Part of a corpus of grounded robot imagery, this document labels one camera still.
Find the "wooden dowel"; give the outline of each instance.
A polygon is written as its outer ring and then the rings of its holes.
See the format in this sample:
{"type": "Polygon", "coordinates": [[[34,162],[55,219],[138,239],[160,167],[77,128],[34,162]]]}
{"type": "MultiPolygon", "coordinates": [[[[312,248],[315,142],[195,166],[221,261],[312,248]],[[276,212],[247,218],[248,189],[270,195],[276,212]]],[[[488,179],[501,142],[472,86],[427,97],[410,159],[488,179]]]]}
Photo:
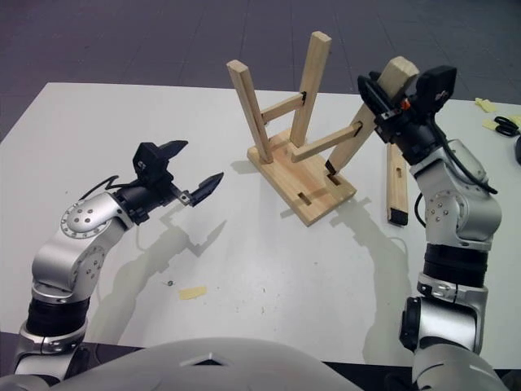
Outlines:
{"type": "Polygon", "coordinates": [[[283,100],[282,102],[276,103],[273,106],[269,106],[260,112],[262,119],[264,120],[264,124],[302,106],[304,104],[304,100],[302,98],[302,94],[297,94],[283,100]]]}
{"type": "Polygon", "coordinates": [[[293,124],[291,125],[290,140],[296,147],[304,145],[311,112],[317,98],[318,87],[326,67],[330,47],[331,38],[327,35],[320,31],[315,31],[311,34],[299,89],[300,92],[306,93],[304,106],[295,111],[293,124]]]}
{"type": "Polygon", "coordinates": [[[252,132],[253,141],[259,151],[259,156],[265,163],[271,163],[274,161],[274,158],[269,149],[269,140],[264,127],[264,121],[262,120],[261,110],[259,109],[259,103],[255,96],[250,70],[236,59],[230,61],[226,66],[239,96],[239,101],[252,132]]]}
{"type": "Polygon", "coordinates": [[[334,132],[333,134],[330,134],[329,136],[320,138],[314,143],[303,145],[302,147],[297,148],[291,154],[291,161],[293,163],[297,163],[313,155],[317,155],[319,152],[322,152],[327,148],[331,148],[338,143],[342,143],[343,141],[356,137],[360,129],[361,122],[355,122],[347,128],[343,128],[334,132]]]}
{"type": "MultiPolygon", "coordinates": [[[[416,65],[400,56],[389,61],[378,79],[378,83],[387,95],[393,99],[395,96],[405,92],[418,73],[416,65]]],[[[361,106],[352,120],[352,122],[356,121],[361,121],[364,124],[360,134],[357,136],[357,140],[353,140],[352,143],[344,142],[338,144],[326,162],[326,167],[332,174],[338,173],[345,167],[374,129],[374,115],[365,104],[361,106]]]]}
{"type": "Polygon", "coordinates": [[[409,220],[405,159],[396,144],[387,145],[387,220],[406,226],[409,220]]]}

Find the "scissors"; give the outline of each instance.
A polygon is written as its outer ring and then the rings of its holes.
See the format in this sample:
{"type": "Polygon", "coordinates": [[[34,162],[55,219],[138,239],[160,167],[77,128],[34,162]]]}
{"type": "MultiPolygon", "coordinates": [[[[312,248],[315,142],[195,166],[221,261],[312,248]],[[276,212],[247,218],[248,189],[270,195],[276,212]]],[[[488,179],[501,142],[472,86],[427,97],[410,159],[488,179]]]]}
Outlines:
{"type": "Polygon", "coordinates": [[[506,137],[519,136],[519,127],[508,118],[497,116],[494,118],[494,122],[499,124],[496,126],[496,131],[499,134],[503,134],[506,137]]]}

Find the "table surface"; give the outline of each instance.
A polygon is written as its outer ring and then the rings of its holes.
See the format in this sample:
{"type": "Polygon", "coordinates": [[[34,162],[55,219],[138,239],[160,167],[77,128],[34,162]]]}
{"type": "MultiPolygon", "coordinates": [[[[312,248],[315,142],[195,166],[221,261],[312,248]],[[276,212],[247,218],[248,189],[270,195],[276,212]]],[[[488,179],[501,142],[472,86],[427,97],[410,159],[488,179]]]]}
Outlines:
{"type": "MultiPolygon", "coordinates": [[[[258,98],[267,107],[291,94],[259,91],[258,98]]],[[[320,94],[309,141],[346,126],[360,104],[358,95],[320,94]]],[[[521,114],[520,106],[497,106],[502,115],[521,114]]],[[[489,255],[482,355],[495,367],[521,367],[520,167],[514,140],[481,127],[487,117],[494,114],[452,100],[438,123],[475,153],[499,190],[503,221],[489,255]]],[[[290,124],[288,115],[268,131],[290,124]]],[[[324,361],[412,363],[397,335],[425,251],[412,213],[416,183],[409,176],[409,225],[388,224],[385,146],[373,134],[342,171],[357,194],[306,228],[247,161],[252,138],[234,90],[44,88],[0,144],[3,331],[17,332],[27,316],[33,256],[63,211],[109,175],[132,180],[140,142],[171,139],[190,142],[169,165],[179,187],[194,190],[220,171],[225,177],[196,208],[174,202],[157,209],[114,247],[91,299],[88,341],[151,346],[241,336],[282,342],[324,361]],[[179,299],[178,289],[201,285],[206,295],[179,299]]]]}

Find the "mortise slot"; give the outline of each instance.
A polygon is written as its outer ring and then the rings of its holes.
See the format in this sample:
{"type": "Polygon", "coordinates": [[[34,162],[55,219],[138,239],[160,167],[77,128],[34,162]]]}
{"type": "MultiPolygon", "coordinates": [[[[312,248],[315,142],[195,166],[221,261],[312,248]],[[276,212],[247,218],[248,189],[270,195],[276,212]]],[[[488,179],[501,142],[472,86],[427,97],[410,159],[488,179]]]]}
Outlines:
{"type": "Polygon", "coordinates": [[[297,194],[297,195],[299,196],[299,198],[300,198],[301,200],[304,201],[304,203],[305,203],[306,205],[308,205],[308,206],[311,205],[311,201],[309,200],[308,197],[306,197],[306,195],[305,195],[303,192],[300,192],[300,193],[297,194]]]}
{"type": "Polygon", "coordinates": [[[340,186],[340,181],[337,179],[337,177],[333,174],[327,174],[327,177],[329,178],[330,181],[332,181],[335,186],[340,186]]]}

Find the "robotic arm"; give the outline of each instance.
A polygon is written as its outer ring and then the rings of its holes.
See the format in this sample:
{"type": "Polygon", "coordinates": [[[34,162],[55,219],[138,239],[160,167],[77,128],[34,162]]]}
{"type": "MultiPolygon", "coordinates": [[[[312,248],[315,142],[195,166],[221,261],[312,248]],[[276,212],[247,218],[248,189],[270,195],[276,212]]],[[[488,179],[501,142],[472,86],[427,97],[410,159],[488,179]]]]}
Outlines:
{"type": "Polygon", "coordinates": [[[133,159],[136,180],[113,185],[117,176],[110,177],[65,211],[58,231],[33,261],[33,299],[20,330],[15,374],[41,375],[51,383],[69,377],[85,335],[90,296],[111,248],[134,224],[145,222],[153,209],[175,199],[196,206],[215,190],[223,173],[191,193],[172,183],[169,159],[187,144],[141,143],[133,159]],[[118,190],[87,199],[105,183],[106,190],[118,190]]]}
{"type": "Polygon", "coordinates": [[[425,72],[416,94],[391,102],[378,74],[360,76],[377,133],[395,143],[425,199],[427,251],[417,289],[402,314],[400,341],[414,352],[413,382],[432,389],[503,389],[477,356],[483,343],[488,251],[501,222],[483,166],[459,140],[448,141],[435,114],[453,93],[456,68],[425,72]]]}

